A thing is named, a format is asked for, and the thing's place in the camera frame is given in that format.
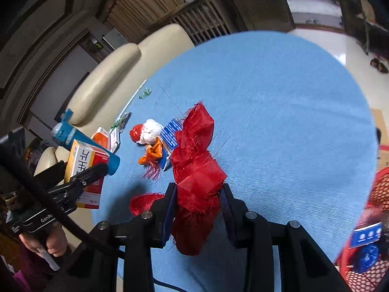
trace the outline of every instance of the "blue table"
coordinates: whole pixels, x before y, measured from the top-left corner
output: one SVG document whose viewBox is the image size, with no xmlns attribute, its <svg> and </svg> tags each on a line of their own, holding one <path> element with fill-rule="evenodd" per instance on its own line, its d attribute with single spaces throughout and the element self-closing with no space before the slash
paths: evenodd
<svg viewBox="0 0 389 292">
<path fill-rule="evenodd" d="M 95 223 L 130 220 L 132 196 L 164 192 L 174 180 L 171 169 L 156 182 L 141 177 L 144 147 L 128 131 L 148 118 L 164 125 L 202 100 L 215 120 L 209 150 L 234 196 L 269 221 L 300 221 L 335 260 L 366 202 L 377 150 L 367 102 L 340 63 L 295 36 L 239 33 L 187 51 L 145 87 L 151 95 L 128 107 L 121 164 L 104 181 Z M 232 248 L 221 216 L 199 256 L 183 256 L 172 245 L 152 250 L 157 280 L 190 292 L 242 290 L 246 251 Z"/>
</svg>

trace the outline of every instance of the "red mesh bag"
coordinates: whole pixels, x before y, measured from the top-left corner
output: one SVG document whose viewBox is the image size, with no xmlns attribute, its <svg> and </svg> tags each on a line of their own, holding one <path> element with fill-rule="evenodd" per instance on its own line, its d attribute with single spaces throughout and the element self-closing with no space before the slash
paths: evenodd
<svg viewBox="0 0 389 292">
<path fill-rule="evenodd" d="M 178 251 L 198 255 L 220 211 L 218 192 L 227 177 L 207 150 L 214 121 L 203 104 L 187 112 L 170 161 L 177 184 L 178 210 L 172 235 Z"/>
<path fill-rule="evenodd" d="M 381 206 L 383 210 L 389 210 L 389 167 L 377 172 L 373 188 L 370 192 L 368 206 Z M 347 268 L 349 260 L 356 249 L 343 249 L 338 258 L 339 271 L 350 288 L 354 292 L 374 291 L 389 268 L 389 261 L 378 259 L 376 264 L 365 273 L 356 273 L 352 268 Z"/>
<path fill-rule="evenodd" d="M 130 200 L 130 210 L 134 216 L 150 210 L 155 200 L 162 199 L 165 195 L 159 193 L 143 194 Z"/>
</svg>

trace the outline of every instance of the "red fabric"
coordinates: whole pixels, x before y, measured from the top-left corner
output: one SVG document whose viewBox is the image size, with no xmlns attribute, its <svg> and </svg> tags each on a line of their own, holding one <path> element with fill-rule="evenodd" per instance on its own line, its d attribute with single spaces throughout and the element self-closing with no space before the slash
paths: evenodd
<svg viewBox="0 0 389 292">
<path fill-rule="evenodd" d="M 214 121 L 203 104 L 187 112 L 170 161 L 177 184 L 178 211 L 172 235 L 180 253 L 198 255 L 220 211 L 218 192 L 227 175 L 207 150 Z"/>
<path fill-rule="evenodd" d="M 159 193 L 144 194 L 139 197 L 133 197 L 130 200 L 130 210 L 134 216 L 142 214 L 151 209 L 155 200 L 162 199 L 165 195 Z"/>
<path fill-rule="evenodd" d="M 146 171 L 142 177 L 156 180 L 158 179 L 160 173 L 161 173 L 161 167 L 159 166 L 158 162 L 150 161 L 148 162 Z"/>
</svg>

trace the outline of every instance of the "orange plastic bag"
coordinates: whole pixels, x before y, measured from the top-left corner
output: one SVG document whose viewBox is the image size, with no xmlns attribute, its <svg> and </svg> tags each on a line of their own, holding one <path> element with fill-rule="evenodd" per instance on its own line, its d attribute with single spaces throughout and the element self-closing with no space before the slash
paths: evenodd
<svg viewBox="0 0 389 292">
<path fill-rule="evenodd" d="M 162 142 L 159 137 L 156 138 L 154 145 L 146 145 L 146 154 L 139 158 L 138 164 L 148 166 L 147 171 L 144 174 L 146 178 L 157 179 L 161 168 L 159 167 L 157 160 L 162 158 Z"/>
</svg>

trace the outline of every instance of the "cream leather sofa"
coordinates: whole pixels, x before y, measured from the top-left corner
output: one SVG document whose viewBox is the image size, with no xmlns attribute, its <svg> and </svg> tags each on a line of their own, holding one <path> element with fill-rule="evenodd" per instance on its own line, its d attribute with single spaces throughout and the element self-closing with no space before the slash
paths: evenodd
<svg viewBox="0 0 389 292">
<path fill-rule="evenodd" d="M 176 56 L 194 47 L 177 24 L 167 25 L 138 45 L 128 43 L 113 51 L 85 79 L 74 93 L 68 108 L 70 123 L 87 136 L 98 127 L 109 130 L 118 114 L 142 82 Z M 47 148 L 36 167 L 42 172 L 60 160 L 67 161 L 63 148 Z"/>
</svg>

